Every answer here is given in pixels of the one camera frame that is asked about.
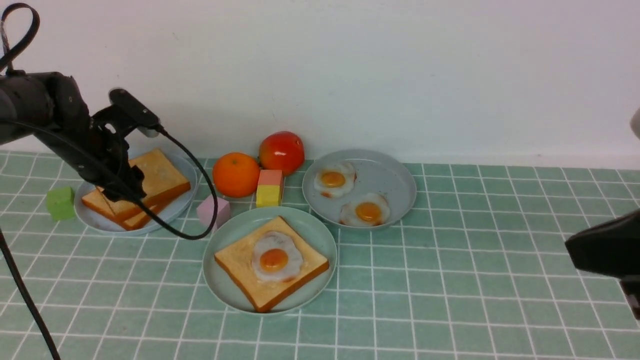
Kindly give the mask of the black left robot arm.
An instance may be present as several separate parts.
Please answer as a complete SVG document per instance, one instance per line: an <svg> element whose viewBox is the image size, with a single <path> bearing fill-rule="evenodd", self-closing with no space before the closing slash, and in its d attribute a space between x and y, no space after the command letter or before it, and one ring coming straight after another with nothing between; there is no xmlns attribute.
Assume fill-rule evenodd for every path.
<svg viewBox="0 0 640 360"><path fill-rule="evenodd" d="M125 89L112 89L109 99L91 115L71 76L2 76L1 143L35 136L110 201L144 199L145 176L130 164L125 137L137 128L153 132L159 119Z"/></svg>

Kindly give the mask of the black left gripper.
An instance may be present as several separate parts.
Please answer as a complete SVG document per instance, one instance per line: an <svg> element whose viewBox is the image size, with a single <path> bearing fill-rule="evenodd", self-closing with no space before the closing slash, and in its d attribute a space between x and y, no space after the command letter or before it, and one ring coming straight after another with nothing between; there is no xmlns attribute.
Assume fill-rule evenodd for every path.
<svg viewBox="0 0 640 360"><path fill-rule="evenodd" d="M105 175L86 157L73 158L71 166L81 177L98 185L110 202L133 203L146 198L143 171L137 165L128 164L128 146L121 136L93 123L76 81L71 76L52 72L47 78L47 91L53 104L50 129L109 170Z"/></svg>

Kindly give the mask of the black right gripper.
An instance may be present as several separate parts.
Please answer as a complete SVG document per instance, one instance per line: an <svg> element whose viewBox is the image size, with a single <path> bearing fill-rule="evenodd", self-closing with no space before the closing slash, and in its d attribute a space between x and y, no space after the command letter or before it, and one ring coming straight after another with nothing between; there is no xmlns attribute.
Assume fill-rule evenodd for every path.
<svg viewBox="0 0 640 360"><path fill-rule="evenodd" d="M612 278L640 274L640 211L571 235L565 246L579 271Z"/></svg>

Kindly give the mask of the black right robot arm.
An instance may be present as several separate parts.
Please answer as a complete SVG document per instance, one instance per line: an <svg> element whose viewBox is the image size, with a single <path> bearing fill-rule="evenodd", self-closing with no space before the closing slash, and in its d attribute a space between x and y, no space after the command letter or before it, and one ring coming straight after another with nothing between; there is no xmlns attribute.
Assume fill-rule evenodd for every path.
<svg viewBox="0 0 640 360"><path fill-rule="evenodd" d="M636 320L640 318L640 211L638 209L572 235L565 246L579 271L619 282Z"/></svg>

